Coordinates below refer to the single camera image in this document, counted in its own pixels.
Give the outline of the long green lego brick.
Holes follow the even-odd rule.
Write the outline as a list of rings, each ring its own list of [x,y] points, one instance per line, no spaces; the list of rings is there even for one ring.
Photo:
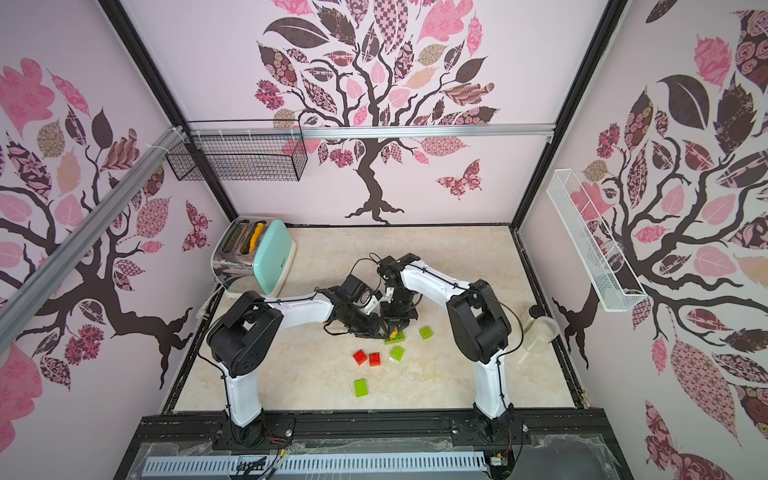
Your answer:
[[[405,340],[405,334],[402,330],[396,330],[388,339],[384,341],[386,345],[397,344]]]

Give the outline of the green lego brick front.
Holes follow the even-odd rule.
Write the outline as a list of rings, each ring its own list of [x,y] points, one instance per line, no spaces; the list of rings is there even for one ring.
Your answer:
[[[368,385],[365,379],[357,379],[353,382],[354,394],[356,398],[365,397],[368,395]]]

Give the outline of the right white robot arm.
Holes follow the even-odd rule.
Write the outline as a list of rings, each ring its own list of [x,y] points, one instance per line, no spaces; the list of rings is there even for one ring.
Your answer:
[[[404,328],[417,319],[416,295],[443,307],[455,345],[473,363],[476,428],[487,441],[506,436],[514,420],[504,373],[512,328],[491,285],[449,277],[411,253],[383,258],[377,272],[385,284],[380,304],[385,322]]]

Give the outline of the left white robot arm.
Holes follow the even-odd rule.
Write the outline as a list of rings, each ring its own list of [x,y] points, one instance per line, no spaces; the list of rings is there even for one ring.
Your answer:
[[[318,288],[304,296],[266,298],[255,291],[240,295],[206,337],[212,362],[223,375],[226,413],[232,438],[246,448],[269,437],[259,398],[258,368],[277,334],[307,324],[344,325],[344,334],[379,333],[374,314],[382,294],[350,275],[340,286]]]

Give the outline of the green square lego brick right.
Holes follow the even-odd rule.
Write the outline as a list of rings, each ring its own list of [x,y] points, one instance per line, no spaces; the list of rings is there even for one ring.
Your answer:
[[[422,340],[428,340],[433,337],[433,331],[429,326],[425,326],[419,330],[419,335]]]

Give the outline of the green square lego brick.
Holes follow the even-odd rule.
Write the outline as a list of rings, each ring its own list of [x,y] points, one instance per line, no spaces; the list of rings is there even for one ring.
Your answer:
[[[401,362],[405,354],[405,350],[400,346],[394,346],[390,350],[389,359],[394,362]]]
[[[425,326],[419,330],[419,335],[422,340],[428,340],[433,337],[433,331],[429,326]]]

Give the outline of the green square lego brick middle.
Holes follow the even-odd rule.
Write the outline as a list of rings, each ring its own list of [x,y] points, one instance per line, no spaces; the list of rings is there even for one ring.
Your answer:
[[[400,346],[394,346],[390,350],[389,359],[394,362],[401,362],[405,354],[405,350]]]

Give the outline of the red lego brick left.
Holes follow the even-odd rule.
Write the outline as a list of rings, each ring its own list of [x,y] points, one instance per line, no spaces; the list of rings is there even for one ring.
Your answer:
[[[368,356],[363,350],[358,350],[353,354],[353,358],[358,365],[362,365],[367,361]]]

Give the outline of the mint green toaster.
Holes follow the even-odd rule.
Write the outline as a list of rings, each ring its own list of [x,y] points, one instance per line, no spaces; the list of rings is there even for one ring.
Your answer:
[[[214,249],[211,269],[230,298],[247,291],[276,298],[296,250],[297,244],[282,220],[240,216],[229,225]]]

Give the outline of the clear plastic cup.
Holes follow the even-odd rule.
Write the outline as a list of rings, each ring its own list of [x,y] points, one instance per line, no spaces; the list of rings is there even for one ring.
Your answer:
[[[525,330],[525,339],[522,345],[524,353],[519,362],[523,363],[532,356],[543,352],[559,334],[559,325],[553,318],[540,316],[533,319]]]

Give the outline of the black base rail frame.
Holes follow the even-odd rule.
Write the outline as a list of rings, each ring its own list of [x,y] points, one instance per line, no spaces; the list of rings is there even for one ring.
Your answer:
[[[321,440],[440,438],[459,446],[489,447],[480,439],[477,416],[471,409],[391,411],[267,411],[266,431],[293,443]],[[513,435],[599,434],[616,461],[621,479],[633,477],[610,422],[601,409],[521,408],[514,413]],[[115,477],[126,479],[144,443],[194,442],[225,449],[235,447],[231,422],[222,411],[181,412],[141,419]]]

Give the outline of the aluminium rail back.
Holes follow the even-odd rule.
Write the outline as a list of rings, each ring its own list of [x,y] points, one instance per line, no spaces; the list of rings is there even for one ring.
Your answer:
[[[352,139],[352,138],[431,138],[431,137],[500,137],[554,135],[556,125],[546,123],[431,125],[431,126],[358,126],[318,128],[247,128],[192,130],[193,138],[203,136],[267,136],[282,135],[290,139]]]

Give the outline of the aluminium rail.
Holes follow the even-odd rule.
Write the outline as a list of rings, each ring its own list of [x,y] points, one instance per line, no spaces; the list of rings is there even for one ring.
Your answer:
[[[431,125],[431,126],[358,126],[318,128],[247,128],[192,130],[193,138],[203,136],[267,136],[282,135],[290,139],[352,139],[352,138],[431,138],[431,137],[500,137],[554,135],[556,125],[546,123]]]
[[[130,199],[141,189],[157,168],[165,161],[168,150],[184,139],[182,128],[168,129],[144,154],[137,165],[123,176],[121,182],[93,208],[84,221],[61,245],[54,249],[47,261],[25,281],[1,311],[1,349],[6,350],[37,314],[53,291],[74,269],[85,253],[106,232]]]

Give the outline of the aluminium rail left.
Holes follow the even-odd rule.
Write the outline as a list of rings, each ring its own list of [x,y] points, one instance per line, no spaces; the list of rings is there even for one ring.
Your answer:
[[[61,245],[54,249],[47,261],[25,281],[1,311],[1,349],[6,350],[37,314],[53,291],[74,269],[85,253],[106,232],[130,199],[141,189],[157,168],[165,161],[168,150],[184,139],[182,128],[168,129],[144,154],[137,165],[123,176],[121,182],[93,208],[84,221]]]

